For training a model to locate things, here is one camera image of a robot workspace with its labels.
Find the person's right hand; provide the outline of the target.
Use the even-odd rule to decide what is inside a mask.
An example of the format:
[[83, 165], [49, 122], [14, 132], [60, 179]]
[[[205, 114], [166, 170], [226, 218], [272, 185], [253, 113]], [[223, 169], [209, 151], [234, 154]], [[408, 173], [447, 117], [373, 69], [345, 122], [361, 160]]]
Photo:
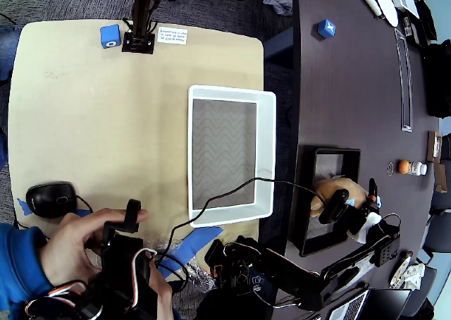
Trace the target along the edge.
[[50, 290], [28, 302], [43, 319], [174, 319], [172, 289], [156, 268], [156, 250], [134, 233], [147, 213], [137, 201], [126, 210], [69, 213], [38, 260]]

